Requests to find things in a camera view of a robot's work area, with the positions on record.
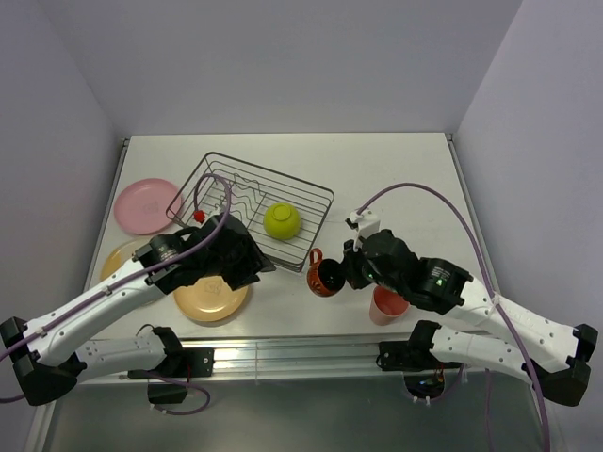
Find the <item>orange brown ceramic mug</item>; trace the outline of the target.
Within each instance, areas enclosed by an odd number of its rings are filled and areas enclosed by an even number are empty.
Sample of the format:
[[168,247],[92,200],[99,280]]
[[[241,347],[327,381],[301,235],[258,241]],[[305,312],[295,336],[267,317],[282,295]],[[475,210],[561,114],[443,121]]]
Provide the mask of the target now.
[[324,258],[321,249],[310,250],[309,264],[306,282],[315,295],[332,297],[345,286],[346,278],[342,264],[335,259]]

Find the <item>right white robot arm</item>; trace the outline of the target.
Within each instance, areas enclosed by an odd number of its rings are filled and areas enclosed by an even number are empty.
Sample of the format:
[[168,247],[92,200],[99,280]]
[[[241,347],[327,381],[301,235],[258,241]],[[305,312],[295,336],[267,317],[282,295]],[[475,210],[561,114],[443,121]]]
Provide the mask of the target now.
[[342,265],[352,288],[375,284],[442,318],[420,320],[408,340],[382,346],[383,370],[468,364],[520,379],[559,405],[576,407],[582,400],[596,329],[563,325],[489,294],[468,271],[444,259],[417,257],[388,230],[346,241]]

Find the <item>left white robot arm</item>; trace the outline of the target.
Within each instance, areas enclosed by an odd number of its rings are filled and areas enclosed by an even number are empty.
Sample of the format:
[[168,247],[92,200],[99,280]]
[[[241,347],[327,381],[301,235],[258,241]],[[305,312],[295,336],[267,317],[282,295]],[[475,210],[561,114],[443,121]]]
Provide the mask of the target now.
[[153,237],[107,279],[47,315],[6,320],[2,356],[11,359],[20,397],[31,406],[65,396],[80,381],[122,371],[172,376],[182,368],[184,349],[171,329],[121,340],[95,335],[202,278],[219,276],[237,290],[274,268],[237,218],[219,214],[201,227]]

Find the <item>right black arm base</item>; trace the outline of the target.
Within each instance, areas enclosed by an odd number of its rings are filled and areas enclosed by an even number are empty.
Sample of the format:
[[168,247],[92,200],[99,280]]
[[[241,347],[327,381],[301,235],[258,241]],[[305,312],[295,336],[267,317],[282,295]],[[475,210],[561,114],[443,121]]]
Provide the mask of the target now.
[[415,404],[429,406],[464,381],[463,364],[441,362],[409,341],[382,341],[378,349],[375,364],[383,372],[400,372],[403,394]]

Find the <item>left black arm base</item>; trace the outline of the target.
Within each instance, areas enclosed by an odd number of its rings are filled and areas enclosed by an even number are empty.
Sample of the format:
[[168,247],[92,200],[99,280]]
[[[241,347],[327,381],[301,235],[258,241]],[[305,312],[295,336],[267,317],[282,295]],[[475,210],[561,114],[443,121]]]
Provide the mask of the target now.
[[[166,357],[156,368],[131,370],[127,372],[127,377],[158,380],[158,383],[147,383],[147,399],[151,408],[158,412],[184,416],[204,411],[210,404],[211,395],[193,380],[212,376],[214,349],[212,347],[185,348],[175,333],[167,327],[152,327],[150,324],[145,324],[137,335],[140,335],[146,327],[149,327],[150,331],[144,335],[144,338],[153,335],[160,339]],[[184,403],[187,396],[192,393],[204,396],[204,403],[199,408],[178,411],[171,407]]]

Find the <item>lime green bowl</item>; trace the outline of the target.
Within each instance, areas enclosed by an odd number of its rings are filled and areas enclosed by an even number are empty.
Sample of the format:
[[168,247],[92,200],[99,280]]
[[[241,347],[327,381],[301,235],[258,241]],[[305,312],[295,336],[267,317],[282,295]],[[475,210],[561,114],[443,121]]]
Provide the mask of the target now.
[[298,209],[288,202],[273,203],[264,214],[264,230],[277,240],[292,239],[301,226],[302,218]]

